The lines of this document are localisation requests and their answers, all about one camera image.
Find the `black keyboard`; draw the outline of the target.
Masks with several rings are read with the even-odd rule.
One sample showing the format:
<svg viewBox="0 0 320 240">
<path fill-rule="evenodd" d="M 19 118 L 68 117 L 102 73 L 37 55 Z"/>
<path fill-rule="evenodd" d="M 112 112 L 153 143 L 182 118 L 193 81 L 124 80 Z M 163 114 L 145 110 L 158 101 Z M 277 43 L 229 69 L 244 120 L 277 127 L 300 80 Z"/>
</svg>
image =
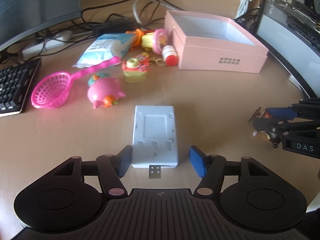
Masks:
<svg viewBox="0 0 320 240">
<path fill-rule="evenodd" d="M 24 111 L 29 89 L 41 64 L 42 59 L 34 59 L 1 70 L 1 117 L 20 114 Z"/>
</svg>

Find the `orange toy cup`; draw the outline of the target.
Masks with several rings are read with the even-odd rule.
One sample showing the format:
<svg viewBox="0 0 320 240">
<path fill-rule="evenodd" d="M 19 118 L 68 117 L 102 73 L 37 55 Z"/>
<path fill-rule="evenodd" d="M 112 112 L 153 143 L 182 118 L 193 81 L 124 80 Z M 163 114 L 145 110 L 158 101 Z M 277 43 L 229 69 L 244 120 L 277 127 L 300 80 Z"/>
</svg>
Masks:
<svg viewBox="0 0 320 240">
<path fill-rule="evenodd" d="M 131 49 L 136 48 L 141 45 L 142 42 L 142 36 L 153 33 L 154 30 L 142 30 L 142 29 L 136 29 L 134 31 L 126 31 L 126 34 L 133 34 L 134 35 L 134 42 L 131 46 Z"/>
</svg>

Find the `white power strip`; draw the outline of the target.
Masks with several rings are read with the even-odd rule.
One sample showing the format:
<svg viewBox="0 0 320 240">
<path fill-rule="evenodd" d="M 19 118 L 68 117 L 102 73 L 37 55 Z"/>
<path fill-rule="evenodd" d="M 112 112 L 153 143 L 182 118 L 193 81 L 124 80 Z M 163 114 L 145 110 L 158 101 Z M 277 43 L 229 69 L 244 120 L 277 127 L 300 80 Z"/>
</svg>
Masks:
<svg viewBox="0 0 320 240">
<path fill-rule="evenodd" d="M 72 32 L 70 30 L 65 30 L 56 34 L 53 38 L 45 38 L 43 41 L 38 43 L 30 42 L 22 50 L 22 56 L 24 58 L 29 58 L 39 54 L 40 52 L 63 46 L 70 40 L 71 36 Z"/>
</svg>

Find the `black power adapter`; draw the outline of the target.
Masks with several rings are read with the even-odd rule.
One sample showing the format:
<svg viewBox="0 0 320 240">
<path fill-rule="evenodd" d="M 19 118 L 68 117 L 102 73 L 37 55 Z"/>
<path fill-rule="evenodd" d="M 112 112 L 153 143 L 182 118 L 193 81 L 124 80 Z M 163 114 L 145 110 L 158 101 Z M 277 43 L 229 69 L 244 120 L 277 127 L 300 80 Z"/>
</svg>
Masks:
<svg viewBox="0 0 320 240">
<path fill-rule="evenodd" d="M 134 28 L 135 24 L 133 22 L 119 18 L 101 25 L 93 26 L 92 35 L 94 37 L 100 37 L 104 34 L 125 33 L 126 31 L 132 31 Z"/>
</svg>

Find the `white USB charger block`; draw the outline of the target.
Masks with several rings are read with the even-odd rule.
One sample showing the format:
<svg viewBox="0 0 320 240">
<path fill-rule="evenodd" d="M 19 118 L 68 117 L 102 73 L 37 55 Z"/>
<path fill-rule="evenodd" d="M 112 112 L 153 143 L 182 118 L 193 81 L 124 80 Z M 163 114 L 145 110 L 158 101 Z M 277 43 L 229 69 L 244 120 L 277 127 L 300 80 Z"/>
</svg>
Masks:
<svg viewBox="0 0 320 240">
<path fill-rule="evenodd" d="M 163 168 L 178 165 L 175 111 L 173 106 L 135 107 L 132 166 L 146 168 L 149 178 L 161 178 Z"/>
</svg>

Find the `yellow red toy camera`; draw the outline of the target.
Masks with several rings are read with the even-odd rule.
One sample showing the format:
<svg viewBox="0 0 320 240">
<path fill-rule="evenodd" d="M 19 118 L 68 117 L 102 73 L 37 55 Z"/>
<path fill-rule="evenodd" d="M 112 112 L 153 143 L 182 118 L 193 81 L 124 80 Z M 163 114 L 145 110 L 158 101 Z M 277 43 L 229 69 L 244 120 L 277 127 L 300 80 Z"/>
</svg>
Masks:
<svg viewBox="0 0 320 240">
<path fill-rule="evenodd" d="M 126 83 L 141 83 L 147 78 L 149 71 L 149 55 L 144 52 L 122 62 L 121 68 Z"/>
</svg>

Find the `white bottle red cap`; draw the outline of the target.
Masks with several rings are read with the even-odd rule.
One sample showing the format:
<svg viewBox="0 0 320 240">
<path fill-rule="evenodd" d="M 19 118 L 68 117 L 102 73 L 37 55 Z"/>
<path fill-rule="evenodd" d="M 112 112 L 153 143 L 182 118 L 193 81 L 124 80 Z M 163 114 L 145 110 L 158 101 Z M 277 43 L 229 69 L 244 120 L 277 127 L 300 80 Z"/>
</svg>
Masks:
<svg viewBox="0 0 320 240">
<path fill-rule="evenodd" d="M 178 55 L 173 46 L 167 45 L 162 49 L 164 62 L 168 66 L 176 66 L 178 64 Z"/>
</svg>

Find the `blue white tissue packet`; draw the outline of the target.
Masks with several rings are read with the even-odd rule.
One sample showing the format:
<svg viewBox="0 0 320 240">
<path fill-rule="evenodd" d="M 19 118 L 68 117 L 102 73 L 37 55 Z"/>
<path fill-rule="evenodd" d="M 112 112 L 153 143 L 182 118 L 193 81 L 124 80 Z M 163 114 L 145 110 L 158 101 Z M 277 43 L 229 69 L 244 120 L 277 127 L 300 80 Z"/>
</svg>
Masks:
<svg viewBox="0 0 320 240">
<path fill-rule="evenodd" d="M 121 59 L 135 41 L 136 35 L 132 33 L 103 34 L 83 52 L 73 66 L 86 68 L 100 64 L 114 56 Z"/>
</svg>

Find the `pink cardboard box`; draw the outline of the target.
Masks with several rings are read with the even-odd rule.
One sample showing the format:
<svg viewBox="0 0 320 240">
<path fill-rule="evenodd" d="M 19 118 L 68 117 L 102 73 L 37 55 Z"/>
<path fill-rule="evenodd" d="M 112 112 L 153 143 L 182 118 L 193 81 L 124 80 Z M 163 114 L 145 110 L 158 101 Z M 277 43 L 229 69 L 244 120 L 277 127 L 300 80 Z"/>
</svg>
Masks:
<svg viewBox="0 0 320 240">
<path fill-rule="evenodd" d="M 168 10 L 164 29 L 181 70 L 260 73 L 268 49 L 232 19 L 201 12 Z"/>
</svg>

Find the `computer case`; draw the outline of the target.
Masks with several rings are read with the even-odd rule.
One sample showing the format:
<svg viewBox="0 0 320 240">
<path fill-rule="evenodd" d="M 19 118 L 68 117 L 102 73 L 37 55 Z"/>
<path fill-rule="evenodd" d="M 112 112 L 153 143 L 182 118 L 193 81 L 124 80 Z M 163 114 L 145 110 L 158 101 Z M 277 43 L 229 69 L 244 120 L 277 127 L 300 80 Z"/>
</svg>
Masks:
<svg viewBox="0 0 320 240">
<path fill-rule="evenodd" d="M 305 96 L 319 96 L 319 0 L 262 0 L 254 34 Z"/>
</svg>

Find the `pink pig toy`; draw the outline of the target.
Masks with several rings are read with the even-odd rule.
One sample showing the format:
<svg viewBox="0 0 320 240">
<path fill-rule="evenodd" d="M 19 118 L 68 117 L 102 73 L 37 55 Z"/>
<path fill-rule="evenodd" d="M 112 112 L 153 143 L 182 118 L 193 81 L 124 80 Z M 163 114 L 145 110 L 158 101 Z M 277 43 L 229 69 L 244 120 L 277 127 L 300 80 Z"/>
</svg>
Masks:
<svg viewBox="0 0 320 240">
<path fill-rule="evenodd" d="M 125 96 L 120 81 L 110 74 L 98 73 L 88 81 L 87 97 L 94 109 L 117 105 L 118 100 Z"/>
</svg>

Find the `black curved monitor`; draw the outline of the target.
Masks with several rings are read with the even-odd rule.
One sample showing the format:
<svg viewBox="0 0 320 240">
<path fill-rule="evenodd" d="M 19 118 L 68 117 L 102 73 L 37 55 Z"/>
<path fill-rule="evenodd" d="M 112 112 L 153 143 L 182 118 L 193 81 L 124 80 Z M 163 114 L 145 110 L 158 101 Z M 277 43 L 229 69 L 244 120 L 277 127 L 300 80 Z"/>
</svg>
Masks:
<svg viewBox="0 0 320 240">
<path fill-rule="evenodd" d="M 1 50 L 81 16 L 80 0 L 1 0 Z"/>
</svg>

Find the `pink plastic basket scoop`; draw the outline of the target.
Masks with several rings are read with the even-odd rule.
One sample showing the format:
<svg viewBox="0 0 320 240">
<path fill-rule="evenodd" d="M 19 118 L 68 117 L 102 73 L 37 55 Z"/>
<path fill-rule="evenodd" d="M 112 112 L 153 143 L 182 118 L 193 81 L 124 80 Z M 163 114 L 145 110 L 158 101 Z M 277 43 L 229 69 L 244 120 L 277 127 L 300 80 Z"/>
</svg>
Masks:
<svg viewBox="0 0 320 240">
<path fill-rule="evenodd" d="M 74 80 L 80 79 L 98 70 L 118 65 L 120 57 L 114 56 L 100 64 L 80 70 L 74 74 L 55 72 L 41 80 L 31 94 L 31 104 L 37 109 L 59 108 L 68 99 Z"/>
</svg>

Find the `pink yellow round toy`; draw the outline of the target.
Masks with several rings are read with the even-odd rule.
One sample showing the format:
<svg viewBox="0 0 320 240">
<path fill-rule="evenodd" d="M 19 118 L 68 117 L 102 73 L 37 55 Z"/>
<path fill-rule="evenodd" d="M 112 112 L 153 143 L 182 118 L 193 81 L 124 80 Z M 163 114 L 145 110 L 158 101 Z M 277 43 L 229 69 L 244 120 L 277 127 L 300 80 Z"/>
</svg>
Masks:
<svg viewBox="0 0 320 240">
<path fill-rule="evenodd" d="M 141 38 L 141 47 L 146 51 L 152 50 L 161 55 L 163 48 L 168 45 L 168 35 L 165 29 L 156 29 L 154 32 L 147 33 Z"/>
</svg>

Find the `small red figure keychain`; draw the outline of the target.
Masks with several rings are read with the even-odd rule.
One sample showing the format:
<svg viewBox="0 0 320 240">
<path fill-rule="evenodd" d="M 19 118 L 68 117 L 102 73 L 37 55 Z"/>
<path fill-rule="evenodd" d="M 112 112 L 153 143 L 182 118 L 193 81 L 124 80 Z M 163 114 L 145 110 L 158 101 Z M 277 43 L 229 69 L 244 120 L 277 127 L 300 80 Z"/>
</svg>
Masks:
<svg viewBox="0 0 320 240">
<path fill-rule="evenodd" d="M 252 135 L 255 137 L 258 132 L 263 132 L 266 134 L 268 139 L 270 139 L 270 132 L 267 128 L 267 121 L 263 121 L 263 119 L 270 119 L 271 116 L 266 110 L 261 110 L 261 107 L 258 107 L 252 116 L 249 119 L 249 123 L 253 125 L 254 131 Z"/>
</svg>

